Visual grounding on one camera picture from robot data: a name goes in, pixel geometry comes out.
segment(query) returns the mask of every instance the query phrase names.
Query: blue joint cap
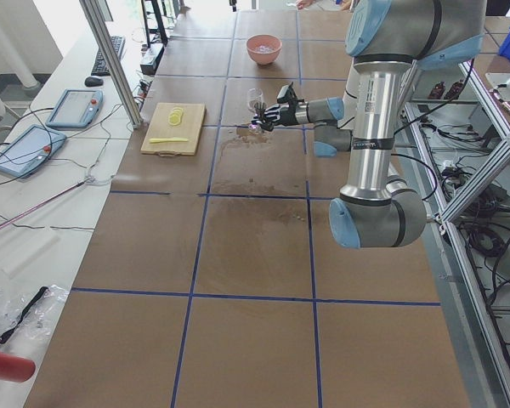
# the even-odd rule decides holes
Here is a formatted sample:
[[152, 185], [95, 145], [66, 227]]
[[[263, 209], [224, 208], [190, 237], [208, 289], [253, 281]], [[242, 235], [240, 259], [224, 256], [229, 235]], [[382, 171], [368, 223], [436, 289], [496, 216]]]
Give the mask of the blue joint cap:
[[360, 248], [360, 238], [355, 221], [346, 204], [339, 198], [331, 201], [329, 206], [329, 223], [334, 241], [344, 248]]
[[314, 142], [314, 155], [316, 157], [334, 157], [337, 152], [337, 148], [328, 143]]
[[342, 98], [327, 98], [326, 104], [332, 116], [339, 121], [343, 118], [343, 100]]
[[482, 49], [483, 41], [484, 34], [470, 37], [468, 40], [458, 42], [451, 47], [420, 59], [418, 66], [424, 71], [431, 71], [457, 65], [478, 55]]
[[365, 0], [355, 8], [346, 35], [346, 52], [358, 56], [382, 26], [393, 0]]

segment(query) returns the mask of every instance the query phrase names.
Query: yellow knife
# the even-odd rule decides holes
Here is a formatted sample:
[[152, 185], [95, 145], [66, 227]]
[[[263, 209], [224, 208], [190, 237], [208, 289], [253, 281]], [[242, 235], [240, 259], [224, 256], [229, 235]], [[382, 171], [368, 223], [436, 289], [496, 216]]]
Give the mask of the yellow knife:
[[187, 138], [151, 138], [150, 143], [188, 142]]

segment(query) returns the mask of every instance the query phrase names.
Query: tablet device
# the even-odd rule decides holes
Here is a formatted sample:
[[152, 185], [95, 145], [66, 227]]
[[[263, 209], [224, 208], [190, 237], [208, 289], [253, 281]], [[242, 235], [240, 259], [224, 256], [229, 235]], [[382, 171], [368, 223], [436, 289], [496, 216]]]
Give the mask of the tablet device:
[[0, 151], [0, 172], [26, 178], [59, 150], [66, 140], [63, 133], [32, 125]]
[[86, 128], [98, 114], [103, 98], [100, 90], [66, 89], [45, 125], [63, 130]]

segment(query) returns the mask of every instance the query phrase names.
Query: cutting board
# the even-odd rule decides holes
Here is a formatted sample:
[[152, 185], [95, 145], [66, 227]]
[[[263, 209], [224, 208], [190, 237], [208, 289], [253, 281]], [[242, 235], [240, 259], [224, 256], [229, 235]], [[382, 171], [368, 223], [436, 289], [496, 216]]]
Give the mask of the cutting board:
[[[168, 123], [168, 116], [173, 108], [182, 108], [184, 114], [181, 123], [172, 126]], [[206, 113], [204, 104], [157, 104], [151, 118], [144, 143], [140, 151], [146, 155], [184, 155], [194, 156], [198, 139], [201, 136], [202, 121]], [[150, 139], [186, 138], [187, 142], [150, 143]]]

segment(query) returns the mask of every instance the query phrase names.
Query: white desk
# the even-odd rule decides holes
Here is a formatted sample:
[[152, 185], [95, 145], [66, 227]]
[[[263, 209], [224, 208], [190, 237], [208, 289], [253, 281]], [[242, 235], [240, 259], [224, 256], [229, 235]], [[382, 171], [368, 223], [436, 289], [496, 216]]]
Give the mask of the white desk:
[[[135, 89], [141, 75], [138, 73], [139, 45], [129, 42], [128, 33], [123, 35], [127, 38], [127, 45], [122, 65], [131, 89]], [[34, 99], [31, 108], [35, 111], [53, 107], [65, 88], [84, 89], [83, 81], [90, 75], [96, 52], [97, 45], [92, 33], [83, 34]], [[105, 77], [104, 85], [99, 89], [104, 92], [104, 103], [95, 119], [96, 122], [106, 117], [114, 106], [121, 103], [110, 77]], [[38, 114], [42, 122], [45, 122], [49, 113], [50, 111], [46, 111]], [[38, 120], [33, 116], [23, 119], [8, 136], [8, 141], [35, 123], [38, 123]], [[92, 127], [87, 132], [68, 139], [54, 159], [68, 159], [89, 166], [97, 159], [106, 140], [110, 139], [99, 163], [92, 171], [97, 180], [109, 179], [119, 166], [132, 127], [122, 107], [106, 119], [103, 126], [110, 136], [101, 126]], [[65, 133], [70, 136], [76, 132]], [[0, 185], [0, 214], [12, 218], [71, 187], [83, 180], [84, 176], [85, 169], [72, 161], [49, 161], [43, 169], [27, 180], [15, 180]], [[0, 173], [0, 183], [8, 179]], [[17, 224], [93, 228], [109, 190], [109, 183], [100, 186], [84, 185], [35, 211]], [[1, 230], [0, 289], [4, 290], [4, 294], [9, 298], [16, 300], [24, 296], [27, 298], [26, 301], [30, 300], [41, 286], [56, 285], [69, 291], [91, 234], [92, 230], [27, 229], [14, 226]], [[8, 270], [10, 275], [5, 274], [3, 269]], [[53, 311], [46, 316], [48, 320], [46, 324], [51, 331], [58, 321], [62, 306], [63, 303], [56, 302]], [[48, 337], [43, 341], [31, 341], [21, 332], [16, 333], [2, 347], [2, 351], [35, 360], [39, 367], [50, 340], [50, 336]], [[36, 376], [33, 376], [31, 380], [22, 384], [0, 381], [0, 407], [21, 407], [35, 378]]]

